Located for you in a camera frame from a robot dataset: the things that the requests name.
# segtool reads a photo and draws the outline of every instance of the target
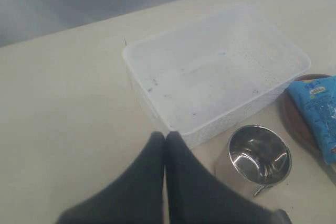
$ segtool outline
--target blue plastic bag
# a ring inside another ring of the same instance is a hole
[[[324,161],[336,163],[336,76],[294,81],[288,91],[312,129]]]

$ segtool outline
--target beige tabletop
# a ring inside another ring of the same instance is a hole
[[[52,223],[134,160],[154,130],[121,57],[135,41],[246,2],[310,57],[336,73],[336,0],[180,0],[0,48],[0,222]],[[288,178],[255,201],[293,223],[334,223],[336,188],[284,129],[272,104],[193,150],[211,172],[239,126],[261,124],[289,145]]]

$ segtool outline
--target plastic storage bin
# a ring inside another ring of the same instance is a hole
[[[192,148],[275,101],[310,60],[238,4],[127,45],[124,60],[156,128]]]

